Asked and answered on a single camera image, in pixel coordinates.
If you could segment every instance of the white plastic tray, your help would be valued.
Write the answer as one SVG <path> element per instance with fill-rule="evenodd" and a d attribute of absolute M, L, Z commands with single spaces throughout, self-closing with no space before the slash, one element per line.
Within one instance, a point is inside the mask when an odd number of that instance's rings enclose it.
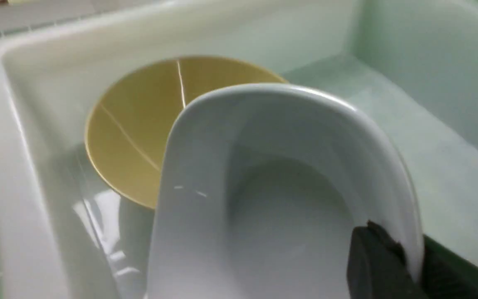
<path fill-rule="evenodd" d="M 478 265 L 477 1 L 178 0 L 0 42 L 5 297 L 144 297 L 152 212 L 96 176 L 83 129 L 112 83 L 188 54 L 370 114 L 406 159 L 425 232 Z"/>

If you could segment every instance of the yellow bowl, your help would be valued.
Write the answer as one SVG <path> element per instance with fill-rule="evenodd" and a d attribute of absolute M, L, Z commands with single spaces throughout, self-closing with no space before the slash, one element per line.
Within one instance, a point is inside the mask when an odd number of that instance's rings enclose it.
<path fill-rule="evenodd" d="M 85 145 L 93 167 L 122 196 L 155 208 L 173 123 L 196 97 L 244 83 L 286 83 L 268 70 L 223 57 L 190 56 L 146 66 L 114 84 L 89 115 Z"/>

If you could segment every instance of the white sink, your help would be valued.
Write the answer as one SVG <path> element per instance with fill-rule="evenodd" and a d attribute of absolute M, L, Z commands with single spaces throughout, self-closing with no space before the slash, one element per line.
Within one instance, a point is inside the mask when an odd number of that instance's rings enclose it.
<path fill-rule="evenodd" d="M 12 299 L 145 296 L 153 213 L 109 189 L 87 113 L 158 59 L 245 59 L 389 134 L 425 232 L 478 265 L 478 1 L 171 0 L 0 41 L 0 255 Z"/>

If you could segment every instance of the white ceramic dish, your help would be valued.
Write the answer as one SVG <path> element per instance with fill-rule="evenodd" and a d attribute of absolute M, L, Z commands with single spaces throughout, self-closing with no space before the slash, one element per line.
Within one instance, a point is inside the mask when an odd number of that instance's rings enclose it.
<path fill-rule="evenodd" d="M 152 215 L 95 174 L 85 120 L 123 76 L 197 54 L 366 112 L 407 163 L 423 231 L 478 265 L 478 0 L 168 0 L 0 40 L 5 297 L 144 297 Z"/>
<path fill-rule="evenodd" d="M 366 115 L 293 85 L 211 91 L 184 109 L 167 141 L 148 294 L 349 298 L 351 230 L 368 220 L 401 242 L 417 280 L 417 199 Z"/>

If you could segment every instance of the sink basin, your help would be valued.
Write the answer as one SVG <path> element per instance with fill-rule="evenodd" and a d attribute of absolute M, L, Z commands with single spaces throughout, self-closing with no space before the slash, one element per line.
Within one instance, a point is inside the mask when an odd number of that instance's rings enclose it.
<path fill-rule="evenodd" d="M 478 1 L 170 0 L 0 41 L 5 297 L 146 296 L 154 213 L 95 174 L 85 119 L 126 74 L 197 54 L 370 115 L 406 160 L 424 232 L 478 265 Z"/>

